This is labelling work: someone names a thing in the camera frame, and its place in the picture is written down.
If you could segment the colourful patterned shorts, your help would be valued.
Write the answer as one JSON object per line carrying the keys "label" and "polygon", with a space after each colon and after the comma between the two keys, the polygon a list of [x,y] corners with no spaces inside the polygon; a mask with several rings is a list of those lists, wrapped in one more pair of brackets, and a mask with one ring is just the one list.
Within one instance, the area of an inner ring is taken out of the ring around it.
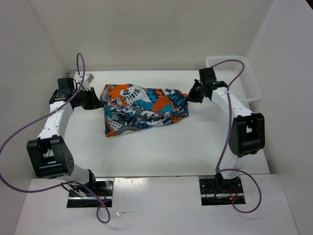
{"label": "colourful patterned shorts", "polygon": [[176,89],[107,84],[100,101],[106,137],[171,125],[189,116],[187,94]]}

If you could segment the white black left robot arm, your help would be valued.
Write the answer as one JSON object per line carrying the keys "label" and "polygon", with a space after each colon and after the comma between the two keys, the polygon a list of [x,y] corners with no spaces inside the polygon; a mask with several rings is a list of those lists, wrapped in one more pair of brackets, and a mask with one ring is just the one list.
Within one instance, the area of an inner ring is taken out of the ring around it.
{"label": "white black left robot arm", "polygon": [[74,163],[74,157],[64,137],[74,108],[94,110],[103,107],[90,85],[93,79],[92,74],[87,74],[79,81],[73,78],[58,79],[59,88],[49,100],[49,111],[52,115],[47,118],[38,137],[28,141],[26,145],[38,178],[73,181],[74,190],[81,190],[88,196],[97,192],[96,178],[91,170]]}

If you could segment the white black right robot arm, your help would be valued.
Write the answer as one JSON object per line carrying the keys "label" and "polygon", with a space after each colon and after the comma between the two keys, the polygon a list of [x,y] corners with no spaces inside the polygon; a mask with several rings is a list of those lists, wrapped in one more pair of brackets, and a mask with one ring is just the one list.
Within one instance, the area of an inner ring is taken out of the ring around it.
{"label": "white black right robot arm", "polygon": [[230,92],[230,86],[216,79],[212,67],[199,70],[187,100],[201,103],[205,97],[228,117],[226,144],[216,166],[215,189],[226,192],[238,178],[251,156],[265,146],[265,118],[254,113]]}

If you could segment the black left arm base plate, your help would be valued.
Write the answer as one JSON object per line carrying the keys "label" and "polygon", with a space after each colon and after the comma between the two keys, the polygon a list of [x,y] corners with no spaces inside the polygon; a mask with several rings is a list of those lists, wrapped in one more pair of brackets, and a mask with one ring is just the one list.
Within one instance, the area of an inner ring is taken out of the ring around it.
{"label": "black left arm base plate", "polygon": [[[96,178],[93,188],[90,190],[96,194],[108,208],[112,207],[114,178]],[[67,208],[97,208],[100,202],[87,191],[78,185],[69,185],[67,188]]]}

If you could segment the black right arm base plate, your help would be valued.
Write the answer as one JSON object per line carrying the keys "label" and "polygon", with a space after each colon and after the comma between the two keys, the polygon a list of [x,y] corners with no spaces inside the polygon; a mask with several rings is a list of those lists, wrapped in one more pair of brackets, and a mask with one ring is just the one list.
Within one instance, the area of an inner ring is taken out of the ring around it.
{"label": "black right arm base plate", "polygon": [[221,174],[199,177],[201,204],[219,206],[245,204],[242,182],[239,177],[225,180]]}

